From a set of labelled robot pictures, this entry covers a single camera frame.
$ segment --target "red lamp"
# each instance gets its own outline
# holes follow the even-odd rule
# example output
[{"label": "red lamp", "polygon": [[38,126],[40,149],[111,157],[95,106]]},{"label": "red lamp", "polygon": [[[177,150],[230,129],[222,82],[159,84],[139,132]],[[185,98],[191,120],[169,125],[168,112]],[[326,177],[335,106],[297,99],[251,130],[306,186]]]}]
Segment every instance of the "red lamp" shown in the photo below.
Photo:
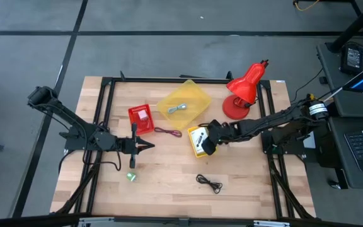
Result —
[{"label": "red lamp", "polygon": [[226,87],[234,93],[227,97],[222,104],[227,117],[239,120],[246,117],[250,106],[255,103],[256,85],[265,73],[268,60],[254,63],[242,78],[234,79]]}]

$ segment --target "yellow box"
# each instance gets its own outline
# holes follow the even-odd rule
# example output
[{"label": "yellow box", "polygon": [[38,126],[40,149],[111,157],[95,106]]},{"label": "yellow box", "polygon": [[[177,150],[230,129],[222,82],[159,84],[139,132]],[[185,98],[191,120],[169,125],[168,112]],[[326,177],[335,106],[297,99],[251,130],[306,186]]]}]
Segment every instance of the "yellow box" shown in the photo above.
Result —
[{"label": "yellow box", "polygon": [[[177,107],[186,103],[185,110],[177,110],[174,113],[168,113],[171,107]],[[182,130],[194,118],[200,115],[211,103],[211,97],[207,95],[191,79],[186,80],[174,92],[162,99],[156,105],[158,110],[170,121],[170,124],[178,130]]]},{"label": "yellow box", "polygon": [[191,132],[194,131],[195,129],[198,129],[198,128],[199,128],[199,126],[191,127],[189,129],[187,129],[187,132],[188,132],[188,136],[190,138],[190,142],[192,143],[192,147],[193,147],[193,151],[194,151],[195,156],[198,157],[198,158],[201,158],[201,157],[208,156],[208,155],[207,155],[207,153],[197,154],[197,152],[195,150],[193,138],[192,138],[192,135],[191,135]]}]

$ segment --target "small red box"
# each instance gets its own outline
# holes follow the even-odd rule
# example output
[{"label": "small red box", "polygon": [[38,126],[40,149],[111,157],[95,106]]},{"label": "small red box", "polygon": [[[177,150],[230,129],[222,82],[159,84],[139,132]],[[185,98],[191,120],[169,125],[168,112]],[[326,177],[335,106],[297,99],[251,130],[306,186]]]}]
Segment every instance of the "small red box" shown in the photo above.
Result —
[{"label": "small red box", "polygon": [[[141,120],[138,116],[138,112],[141,110],[145,110],[148,114],[148,119]],[[129,109],[129,117],[130,123],[137,123],[137,136],[152,132],[155,128],[154,121],[152,119],[151,110],[149,109],[149,105],[141,105],[138,107],[132,107]]]}]

